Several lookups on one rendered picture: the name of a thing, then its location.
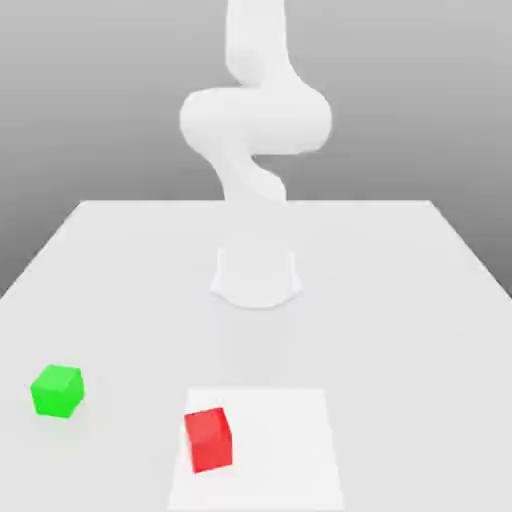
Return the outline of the small green cube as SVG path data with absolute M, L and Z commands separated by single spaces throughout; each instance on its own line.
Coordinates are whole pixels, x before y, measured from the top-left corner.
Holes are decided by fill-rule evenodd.
M 82 372 L 77 367 L 47 365 L 30 392 L 37 414 L 69 419 L 85 396 Z

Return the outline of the small red cube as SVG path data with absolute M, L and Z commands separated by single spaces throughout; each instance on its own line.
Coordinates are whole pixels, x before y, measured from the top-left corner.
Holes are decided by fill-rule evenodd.
M 233 463 L 233 438 L 222 407 L 184 415 L 192 470 L 195 474 Z

